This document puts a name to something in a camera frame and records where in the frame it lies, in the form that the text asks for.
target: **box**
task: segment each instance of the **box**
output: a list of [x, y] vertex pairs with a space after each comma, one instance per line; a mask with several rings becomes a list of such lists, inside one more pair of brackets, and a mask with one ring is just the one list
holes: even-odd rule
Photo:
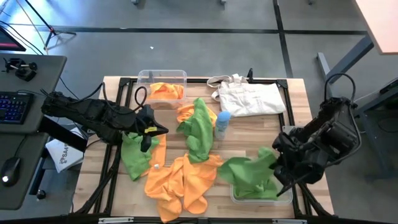
[[[275, 182], [278, 192], [282, 189], [283, 185], [276, 179], [276, 177], [272, 176], [271, 179]], [[245, 205], [288, 205], [292, 203], [293, 193], [292, 189], [288, 189], [285, 193], [278, 197], [277, 200], [268, 200], [268, 199], [243, 199], [243, 198], [235, 198], [234, 196], [234, 186], [230, 185], [231, 189], [231, 200], [236, 204], [245, 204]]]
[[[144, 86], [147, 88], [147, 95], [150, 96], [150, 86], [155, 83], [168, 83], [183, 86], [183, 94], [179, 100], [167, 100], [161, 98], [146, 99], [146, 104], [152, 108], [178, 108], [183, 105], [187, 97], [187, 73], [183, 70], [143, 70], [138, 74], [136, 88]], [[141, 102], [144, 99], [144, 91], [137, 93], [137, 100]]]

